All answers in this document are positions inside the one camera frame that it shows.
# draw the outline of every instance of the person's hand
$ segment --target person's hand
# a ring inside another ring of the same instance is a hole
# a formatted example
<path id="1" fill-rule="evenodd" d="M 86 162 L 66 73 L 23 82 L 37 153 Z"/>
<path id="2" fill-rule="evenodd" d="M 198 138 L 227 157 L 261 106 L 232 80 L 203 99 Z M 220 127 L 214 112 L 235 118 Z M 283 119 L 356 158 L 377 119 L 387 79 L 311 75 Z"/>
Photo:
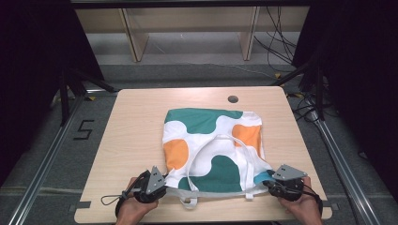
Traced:
<path id="1" fill-rule="evenodd" d="M 135 181 L 136 177 L 132 177 L 128 187 Z M 134 197 L 129 196 L 120 207 L 117 215 L 116 225 L 135 225 L 137 224 L 149 211 L 158 207 L 159 201 L 152 203 L 140 203 Z"/>
<path id="2" fill-rule="evenodd" d="M 303 177 L 304 191 L 312 192 L 311 178 Z M 278 198 L 279 203 L 286 208 L 286 213 L 291 213 L 295 218 L 305 225 L 319 225 L 322 224 L 321 215 L 319 213 L 318 205 L 313 196 L 302 194 L 301 197 L 294 202 L 290 202 L 284 198 Z"/>

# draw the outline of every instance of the cloth bag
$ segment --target cloth bag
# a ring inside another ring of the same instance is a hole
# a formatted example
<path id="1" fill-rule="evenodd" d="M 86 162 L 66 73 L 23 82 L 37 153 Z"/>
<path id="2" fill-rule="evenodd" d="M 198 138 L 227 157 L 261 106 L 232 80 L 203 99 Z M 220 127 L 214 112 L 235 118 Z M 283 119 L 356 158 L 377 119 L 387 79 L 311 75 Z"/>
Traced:
<path id="1" fill-rule="evenodd" d="M 272 179 L 261 142 L 261 118 L 254 112 L 174 109 L 164 121 L 167 195 L 186 208 L 198 197 L 224 198 L 268 191 Z"/>

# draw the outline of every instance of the floor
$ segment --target floor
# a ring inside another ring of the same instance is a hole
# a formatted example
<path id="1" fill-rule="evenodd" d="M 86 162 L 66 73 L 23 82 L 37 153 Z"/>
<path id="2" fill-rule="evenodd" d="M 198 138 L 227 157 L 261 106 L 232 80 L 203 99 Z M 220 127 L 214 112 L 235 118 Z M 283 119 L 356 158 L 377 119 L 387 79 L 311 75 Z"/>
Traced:
<path id="1" fill-rule="evenodd" d="M 131 66 L 134 69 L 156 69 L 162 66 L 181 65 L 181 69 L 190 71 L 207 66 L 210 68 L 228 68 L 236 71 L 245 71 L 251 74 L 266 76 L 270 81 L 275 80 L 273 69 L 264 70 L 263 66 L 272 65 L 279 69 L 293 69 L 281 58 L 268 53 L 258 42 L 254 42 L 250 61 L 243 61 L 236 33 L 170 33 L 151 34 L 145 55 L 140 63 L 133 63 L 130 48 L 124 34 L 89 34 L 87 35 L 93 51 L 98 59 L 101 69 L 106 74 L 107 80 L 118 80 L 117 76 L 123 73 L 115 72 L 117 66 Z M 265 45 L 269 45 L 272 38 L 261 33 L 256 35 Z M 291 42 L 297 42 L 299 33 L 286 33 L 284 36 Z M 291 57 L 278 41 L 272 41 L 272 48 L 283 56 Z M 285 90 L 289 93 L 297 93 L 297 81 Z M 51 169 L 45 174 L 43 183 L 40 185 L 39 194 L 33 205 L 26 209 L 28 211 L 25 224 L 74 224 L 73 215 L 76 203 L 80 200 L 86 177 L 91 168 L 92 161 L 96 155 L 102 132 L 106 127 L 107 116 L 112 110 L 115 96 L 97 96 L 100 100 L 84 100 L 81 108 L 76 113 L 76 122 L 66 131 L 63 150 L 54 158 Z M 292 108 L 299 106 L 301 98 L 291 97 L 289 103 Z M 98 107 L 101 113 L 95 112 Z M 0 192 L 0 224 L 6 224 L 14 209 L 17 208 L 22 195 L 31 184 L 41 161 L 47 154 L 47 149 L 52 147 L 53 139 L 59 129 L 60 105 L 58 98 L 54 99 L 52 108 L 54 113 L 49 113 L 49 123 L 42 126 L 38 137 L 26 152 L 14 171 L 2 186 Z M 360 148 L 353 139 L 352 134 L 344 126 L 344 121 L 336 116 L 333 109 L 327 110 L 328 129 L 335 138 L 337 148 L 343 152 L 349 170 L 355 175 L 360 190 L 371 203 L 375 214 L 380 221 L 379 224 L 394 224 L 398 220 L 397 202 L 388 193 L 378 175 L 365 158 L 359 157 L 357 153 Z M 75 141 L 81 135 L 73 130 L 78 130 L 79 122 L 86 119 L 96 121 L 96 130 L 93 137 L 85 143 Z M 356 213 L 351 212 L 350 201 L 347 200 L 344 186 L 335 172 L 332 160 L 329 157 L 319 131 L 316 126 L 308 125 L 303 120 L 298 120 L 298 126 L 303 135 L 314 165 L 319 173 L 321 182 L 327 193 L 333 208 L 333 217 L 325 221 L 325 224 L 355 224 L 354 215 L 359 218 L 359 224 L 367 223 L 361 210 L 353 202 Z M 297 224 L 296 221 L 283 222 L 283 224 Z"/>

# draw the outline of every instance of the gray floor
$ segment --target gray floor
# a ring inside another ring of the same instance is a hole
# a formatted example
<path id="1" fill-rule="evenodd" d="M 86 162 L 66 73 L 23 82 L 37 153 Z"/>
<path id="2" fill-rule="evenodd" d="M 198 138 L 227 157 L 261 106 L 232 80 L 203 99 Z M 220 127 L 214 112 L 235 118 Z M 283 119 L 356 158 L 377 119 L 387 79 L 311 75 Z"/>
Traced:
<path id="1" fill-rule="evenodd" d="M 269 44 L 267 34 L 258 34 L 259 39 Z M 288 33 L 287 38 L 297 41 L 298 33 Z M 279 69 L 293 69 L 284 61 L 267 54 L 254 42 L 250 61 L 243 61 L 235 33 L 171 33 L 153 34 L 147 43 L 141 63 L 132 63 L 125 35 L 88 35 L 98 58 L 106 81 L 118 88 L 153 88 L 177 86 L 238 86 L 269 85 L 275 71 L 269 62 Z M 284 53 L 283 46 L 274 46 Z M 287 93 L 297 93 L 300 77 L 287 83 Z M 87 88 L 97 88 L 90 84 Z M 299 97 L 289 97 L 295 109 Z M 100 139 L 111 113 L 115 96 L 96 96 L 85 100 L 71 123 L 65 141 L 54 160 L 25 220 L 25 224 L 75 224 L 73 216 L 80 200 L 84 184 L 96 155 Z M 60 124 L 60 103 L 57 98 L 49 110 L 48 119 L 42 125 L 31 149 L 23 154 L 0 191 L 0 224 L 7 224 L 24 191 L 32 181 L 40 162 L 45 157 Z M 326 121 L 335 141 L 341 149 L 350 169 L 355 174 L 366 197 L 371 202 L 381 224 L 396 224 L 397 202 L 387 191 L 370 163 L 357 153 L 360 148 L 344 120 L 328 108 Z M 78 132 L 83 120 L 92 120 L 84 128 L 92 129 L 88 140 L 79 141 Z M 315 168 L 320 176 L 333 216 L 325 224 L 355 224 L 354 214 L 344 193 L 344 188 L 333 169 L 328 151 L 316 126 L 298 120 L 303 139 L 308 147 Z M 365 224 L 358 209 L 360 224 Z M 298 224 L 284 221 L 282 224 Z"/>

